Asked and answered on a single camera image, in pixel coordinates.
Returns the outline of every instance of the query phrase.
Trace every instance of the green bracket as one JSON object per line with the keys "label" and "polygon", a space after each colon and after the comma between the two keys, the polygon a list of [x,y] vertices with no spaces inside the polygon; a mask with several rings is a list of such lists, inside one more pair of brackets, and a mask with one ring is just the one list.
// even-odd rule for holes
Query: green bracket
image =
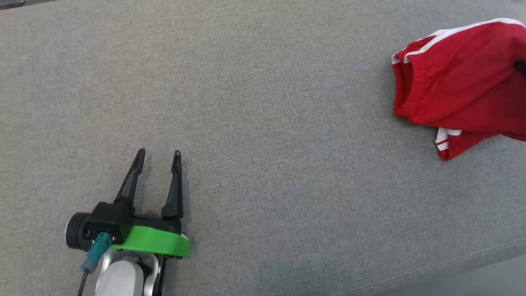
{"label": "green bracket", "polygon": [[132,227],[123,244],[112,244],[111,247],[177,257],[190,255],[190,241],[179,234],[137,225]]}

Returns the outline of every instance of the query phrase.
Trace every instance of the teal connector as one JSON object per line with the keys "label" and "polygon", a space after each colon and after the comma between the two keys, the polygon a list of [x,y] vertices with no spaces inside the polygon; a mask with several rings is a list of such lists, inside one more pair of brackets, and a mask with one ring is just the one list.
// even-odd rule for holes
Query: teal connector
{"label": "teal connector", "polygon": [[112,245],[112,238],[106,232],[101,232],[97,236],[97,239],[89,248],[87,252],[87,258],[82,263],[80,267],[82,271],[87,270],[89,274],[92,274],[97,268],[99,260],[102,258],[104,253],[109,249],[109,246]]}

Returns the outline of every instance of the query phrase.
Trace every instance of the red shorts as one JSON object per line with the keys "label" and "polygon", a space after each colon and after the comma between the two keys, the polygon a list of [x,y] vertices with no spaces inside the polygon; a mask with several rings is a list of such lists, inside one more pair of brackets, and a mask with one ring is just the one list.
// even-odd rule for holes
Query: red shorts
{"label": "red shorts", "polygon": [[450,160],[503,134],[526,141],[526,28],[498,18],[436,31],[395,53],[394,112],[438,127]]}

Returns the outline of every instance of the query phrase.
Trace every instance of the fabric seam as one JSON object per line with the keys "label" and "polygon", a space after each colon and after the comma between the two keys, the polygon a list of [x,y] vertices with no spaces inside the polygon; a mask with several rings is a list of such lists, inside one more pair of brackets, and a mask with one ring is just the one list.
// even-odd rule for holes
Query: fabric seam
{"label": "fabric seam", "polygon": [[484,250],[480,250],[480,251],[477,251],[477,252],[469,253],[467,255],[463,255],[463,256],[460,256],[460,257],[457,257],[457,258],[454,258],[454,259],[451,259],[451,260],[447,260],[447,261],[439,262],[439,263],[436,263],[436,264],[433,264],[433,265],[429,265],[427,267],[419,268],[419,269],[416,269],[416,270],[413,270],[413,271],[410,271],[410,272],[407,272],[407,273],[404,273],[404,274],[396,275],[394,277],[387,278],[387,279],[384,279],[384,280],[381,280],[381,281],[377,281],[377,282],[373,282],[373,283],[370,283],[370,284],[366,284],[366,285],[363,285],[363,286],[360,286],[360,287],[357,287],[357,288],[354,288],[354,289],[351,289],[351,290],[338,292],[338,293],[332,294],[332,296],[342,295],[342,294],[345,294],[345,293],[351,293],[352,294],[352,293],[356,293],[356,292],[360,292],[360,291],[367,291],[367,290],[370,290],[370,289],[374,289],[376,287],[380,287],[380,286],[386,285],[388,283],[394,283],[394,282],[400,281],[400,280],[405,279],[405,278],[410,278],[410,277],[413,277],[415,275],[422,274],[422,273],[425,273],[425,272],[428,272],[428,271],[431,271],[431,270],[434,270],[434,269],[437,269],[437,268],[440,268],[440,267],[443,267],[443,266],[446,266],[446,265],[449,265],[449,264],[458,263],[458,262],[462,262],[462,261],[469,260],[469,259],[472,259],[472,258],[476,258],[476,257],[479,257],[479,256],[483,256],[483,255],[489,254],[489,253],[491,253],[493,251],[503,250],[503,249],[509,248],[509,247],[511,247],[513,245],[516,245],[516,244],[519,244],[519,243],[525,242],[525,241],[526,241],[526,238],[514,240],[514,241],[511,241],[511,242],[507,242],[505,244],[501,244],[501,245],[493,246],[493,247],[490,247],[490,248],[487,248],[487,249],[484,249]]}

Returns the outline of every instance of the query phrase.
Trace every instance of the folded clothing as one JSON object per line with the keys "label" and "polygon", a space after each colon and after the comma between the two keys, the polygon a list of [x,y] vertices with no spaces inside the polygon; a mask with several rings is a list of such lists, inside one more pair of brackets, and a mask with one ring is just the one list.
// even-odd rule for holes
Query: folded clothing
{"label": "folded clothing", "polygon": [[509,18],[443,29],[392,56],[394,112],[438,127],[446,161],[502,134],[526,141],[526,27]]}

